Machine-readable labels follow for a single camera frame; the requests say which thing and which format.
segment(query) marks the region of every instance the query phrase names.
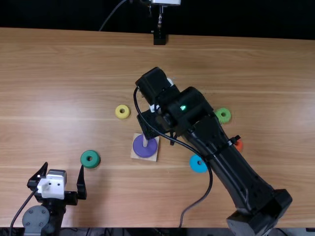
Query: metal rod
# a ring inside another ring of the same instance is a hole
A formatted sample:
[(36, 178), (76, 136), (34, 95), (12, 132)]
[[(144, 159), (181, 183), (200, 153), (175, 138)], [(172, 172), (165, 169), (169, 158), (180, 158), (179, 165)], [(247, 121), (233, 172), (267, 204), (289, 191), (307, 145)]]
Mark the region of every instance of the metal rod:
[(146, 148), (148, 146), (148, 140), (146, 139), (146, 137), (144, 137), (144, 134), (142, 134), (142, 137), (143, 137), (142, 146)]

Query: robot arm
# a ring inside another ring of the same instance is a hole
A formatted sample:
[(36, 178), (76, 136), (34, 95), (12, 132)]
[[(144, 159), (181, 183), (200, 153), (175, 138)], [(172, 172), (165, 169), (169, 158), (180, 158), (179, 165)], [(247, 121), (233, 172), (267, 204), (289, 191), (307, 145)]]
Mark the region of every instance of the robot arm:
[[(237, 209), (227, 218), (234, 234), (268, 234), (292, 198), (285, 189), (273, 189), (250, 167), (233, 145), (240, 137), (227, 137), (204, 96), (193, 87), (179, 92), (158, 67), (144, 74), (136, 85), (154, 107), (142, 113), (145, 120), (162, 133), (172, 131), (183, 136), (228, 190)], [(139, 116), (138, 121), (147, 139), (158, 136)]]
[(28, 188), (35, 191), (36, 200), (41, 206), (32, 206), (23, 215), (25, 236), (58, 236), (65, 214), (66, 205), (76, 206), (78, 199), (85, 200), (87, 191), (84, 182), (84, 168), (81, 166), (78, 191), (65, 191), (66, 171), (49, 170), (48, 163), (37, 171), (28, 181)]

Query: blue ring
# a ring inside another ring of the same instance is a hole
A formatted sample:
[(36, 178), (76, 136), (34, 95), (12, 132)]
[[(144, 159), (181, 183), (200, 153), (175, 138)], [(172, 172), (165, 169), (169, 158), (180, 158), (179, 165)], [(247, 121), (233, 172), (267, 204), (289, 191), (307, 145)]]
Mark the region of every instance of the blue ring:
[(205, 173), (208, 171), (207, 165), (203, 162), (200, 156), (194, 155), (190, 158), (189, 161), (190, 167), (193, 171), (197, 173)]

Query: black background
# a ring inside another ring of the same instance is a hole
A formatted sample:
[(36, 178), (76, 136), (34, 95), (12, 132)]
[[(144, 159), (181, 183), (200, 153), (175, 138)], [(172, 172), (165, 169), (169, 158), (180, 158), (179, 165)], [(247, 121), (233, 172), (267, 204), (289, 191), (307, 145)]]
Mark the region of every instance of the black background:
[[(119, 0), (0, 0), (0, 27), (98, 30)], [(104, 31), (149, 33), (157, 21), (125, 2)], [(167, 34), (315, 38), (315, 0), (182, 0), (164, 11)]]

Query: purple ring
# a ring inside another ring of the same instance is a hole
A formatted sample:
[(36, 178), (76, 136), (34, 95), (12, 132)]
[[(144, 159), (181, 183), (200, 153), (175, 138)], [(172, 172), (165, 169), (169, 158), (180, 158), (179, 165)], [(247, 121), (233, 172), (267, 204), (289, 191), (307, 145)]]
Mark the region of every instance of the purple ring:
[(143, 134), (135, 138), (132, 145), (133, 151), (142, 158), (148, 158), (154, 155), (158, 149), (158, 144), (155, 139), (148, 140), (148, 145), (143, 147)]

